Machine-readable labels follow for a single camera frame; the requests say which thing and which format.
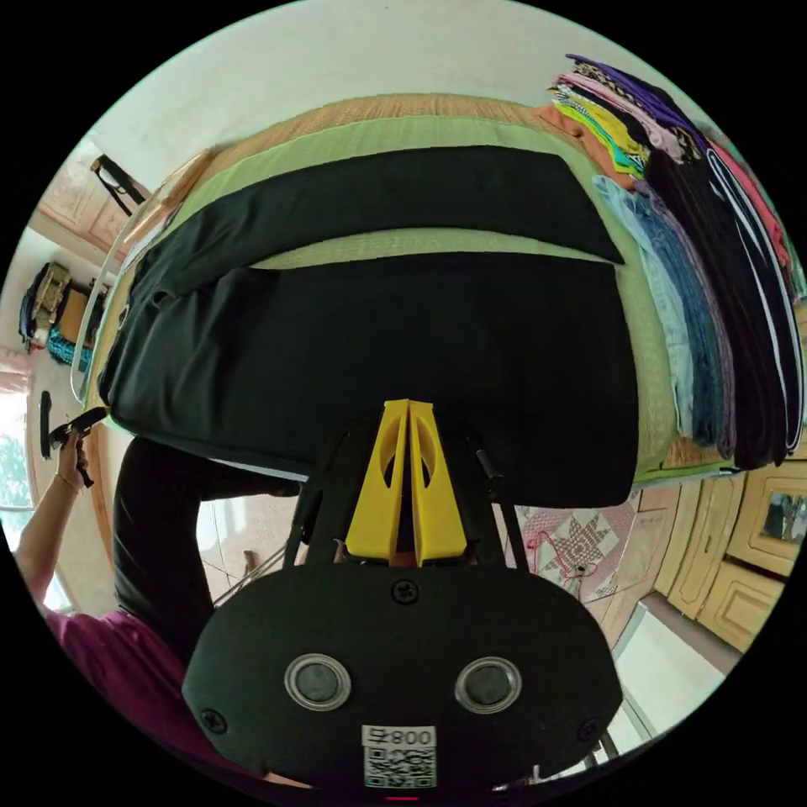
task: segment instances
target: cabinet door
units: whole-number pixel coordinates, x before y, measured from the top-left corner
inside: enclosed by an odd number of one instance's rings
[[[723,560],[742,499],[745,474],[707,479],[700,491],[698,510],[687,550],[672,584],[669,601],[694,619],[706,601]]]
[[[787,577],[807,526],[807,462],[785,462],[747,474],[736,527],[726,551]]]
[[[784,584],[723,561],[698,622],[745,652],[757,637]]]
[[[799,325],[799,335],[801,336],[801,355],[807,356],[807,304],[802,303],[796,308],[796,322]],[[787,459],[807,460],[807,406],[804,407],[804,430],[801,434],[801,442]]]

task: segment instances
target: wooden cabinet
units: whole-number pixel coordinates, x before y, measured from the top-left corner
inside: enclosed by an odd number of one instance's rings
[[[796,308],[796,323],[801,336],[801,355],[807,356],[807,305],[804,303]],[[788,459],[791,462],[793,460],[807,460],[807,411],[804,413],[804,431],[801,435],[801,442]]]
[[[739,651],[754,641],[784,584],[734,563],[722,562],[698,622]]]
[[[807,354],[807,306],[796,309]],[[684,486],[654,587],[739,651],[782,593],[807,529],[807,412],[796,452],[781,466]]]
[[[745,474],[707,479],[678,574],[669,590],[670,604],[695,619],[706,602],[734,530]]]
[[[785,462],[746,475],[727,554],[787,577],[807,522],[807,462]]]

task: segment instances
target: black cloth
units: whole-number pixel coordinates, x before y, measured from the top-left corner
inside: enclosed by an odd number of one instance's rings
[[[203,501],[269,493],[295,496],[300,485],[178,451],[143,437],[129,443],[113,505],[115,596],[190,662],[213,615],[196,524]]]
[[[412,149],[290,171],[211,202],[149,251],[131,301],[181,297],[320,241],[416,227],[521,235],[622,262],[561,157],[486,145]]]
[[[725,198],[713,190],[715,176],[705,161],[677,165],[665,152],[653,151],[645,179],[692,239],[725,321],[735,362],[735,464],[743,470],[779,464],[786,443],[784,397],[762,297],[736,217]],[[757,269],[777,331],[783,335],[787,322],[782,304],[775,304],[776,295],[781,300],[774,287],[776,279],[759,261]],[[792,350],[790,353],[786,363],[792,380],[796,371]],[[797,409],[794,392],[795,387],[791,387],[790,405]]]
[[[286,472],[309,474],[334,433],[398,398],[469,424],[522,504],[619,504],[636,470],[630,336],[597,261],[234,270],[131,314],[99,386],[134,433]]]

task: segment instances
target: purple shirt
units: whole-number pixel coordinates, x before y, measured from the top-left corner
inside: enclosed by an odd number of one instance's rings
[[[67,657],[130,723],[156,740],[252,777],[219,755],[182,698],[185,668],[147,625],[122,611],[96,619],[45,612]]]

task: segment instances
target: hand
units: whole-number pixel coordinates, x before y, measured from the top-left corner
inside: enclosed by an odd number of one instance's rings
[[[79,467],[87,467],[87,457],[84,454],[81,435],[73,430],[67,438],[67,443],[59,450],[58,473],[76,491],[80,491],[84,487],[84,479],[78,470]]]

